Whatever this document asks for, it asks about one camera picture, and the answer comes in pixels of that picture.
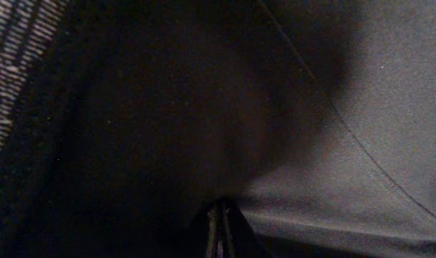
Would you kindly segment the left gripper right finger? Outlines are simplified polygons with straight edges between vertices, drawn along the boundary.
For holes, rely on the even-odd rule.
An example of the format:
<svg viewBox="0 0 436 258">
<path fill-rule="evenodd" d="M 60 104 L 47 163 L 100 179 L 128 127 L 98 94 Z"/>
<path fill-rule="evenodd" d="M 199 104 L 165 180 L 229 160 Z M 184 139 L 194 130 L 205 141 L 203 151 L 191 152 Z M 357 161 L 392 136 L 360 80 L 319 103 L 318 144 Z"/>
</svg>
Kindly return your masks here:
<svg viewBox="0 0 436 258">
<path fill-rule="evenodd" d="M 221 200 L 221 243 L 225 258 L 272 258 L 236 203 Z"/>
</svg>

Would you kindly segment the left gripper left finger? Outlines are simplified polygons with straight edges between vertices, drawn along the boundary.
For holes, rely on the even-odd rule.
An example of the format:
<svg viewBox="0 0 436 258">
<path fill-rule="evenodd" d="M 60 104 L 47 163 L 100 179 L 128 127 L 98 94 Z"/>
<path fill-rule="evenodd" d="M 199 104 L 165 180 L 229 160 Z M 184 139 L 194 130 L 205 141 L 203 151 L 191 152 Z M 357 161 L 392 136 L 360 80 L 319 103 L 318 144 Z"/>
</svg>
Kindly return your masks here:
<svg viewBox="0 0 436 258">
<path fill-rule="evenodd" d="M 219 214 L 218 206 L 214 204 L 207 212 L 208 218 L 208 233 L 207 233 L 207 246 L 205 250 L 205 258 L 217 257 L 217 246 L 219 241 Z"/>
</svg>

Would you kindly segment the black leggings with coral cuffs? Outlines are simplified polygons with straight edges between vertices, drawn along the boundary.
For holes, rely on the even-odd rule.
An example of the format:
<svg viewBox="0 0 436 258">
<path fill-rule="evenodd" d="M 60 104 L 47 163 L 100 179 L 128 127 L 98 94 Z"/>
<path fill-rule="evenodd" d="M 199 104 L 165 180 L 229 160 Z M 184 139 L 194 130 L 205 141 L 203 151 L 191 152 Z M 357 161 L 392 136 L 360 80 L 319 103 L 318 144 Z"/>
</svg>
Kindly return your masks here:
<svg viewBox="0 0 436 258">
<path fill-rule="evenodd" d="M 0 1 L 0 257 L 436 257 L 436 1 Z"/>
</svg>

